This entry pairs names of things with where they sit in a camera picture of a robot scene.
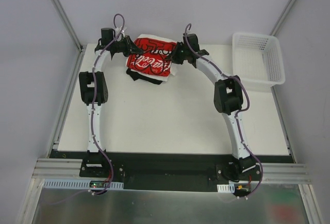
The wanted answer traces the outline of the black t shirt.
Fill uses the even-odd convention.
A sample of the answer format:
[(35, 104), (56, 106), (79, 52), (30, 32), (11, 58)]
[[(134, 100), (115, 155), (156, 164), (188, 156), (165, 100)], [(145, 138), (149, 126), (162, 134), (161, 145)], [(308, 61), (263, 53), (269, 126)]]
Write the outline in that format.
[(129, 68), (126, 70), (126, 74), (129, 75), (133, 81), (143, 80), (143, 81), (155, 84), (155, 85), (160, 85), (163, 83), (163, 81), (161, 81), (161, 80), (153, 79), (148, 76), (143, 76), (142, 74), (140, 74), (138, 72), (134, 72)]

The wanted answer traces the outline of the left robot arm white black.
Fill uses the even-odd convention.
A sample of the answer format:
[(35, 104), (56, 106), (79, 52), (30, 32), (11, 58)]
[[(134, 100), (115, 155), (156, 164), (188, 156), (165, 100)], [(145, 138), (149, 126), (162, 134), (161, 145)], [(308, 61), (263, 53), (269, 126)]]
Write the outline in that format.
[(87, 164), (97, 177), (108, 174), (111, 160), (106, 154), (102, 135), (102, 110), (108, 101), (108, 88), (104, 68), (115, 54), (128, 57), (142, 54), (143, 50), (125, 34), (125, 27), (102, 28), (101, 38), (94, 49), (94, 59), (90, 68), (78, 75), (80, 96), (88, 113)]

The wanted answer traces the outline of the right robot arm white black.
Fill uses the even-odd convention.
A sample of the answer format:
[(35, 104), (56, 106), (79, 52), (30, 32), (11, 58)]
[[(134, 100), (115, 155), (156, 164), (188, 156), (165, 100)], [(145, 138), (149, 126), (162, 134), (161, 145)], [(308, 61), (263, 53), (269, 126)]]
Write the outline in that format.
[(173, 51), (166, 57), (175, 64), (185, 61), (202, 72), (213, 84), (213, 104), (222, 114), (229, 133), (232, 145), (232, 161), (222, 174), (227, 174), (234, 181), (244, 180), (256, 166), (256, 159), (246, 139), (242, 113), (250, 107), (250, 100), (238, 76), (225, 73), (213, 61), (209, 52), (200, 49), (197, 35), (184, 34), (183, 41), (178, 42)]

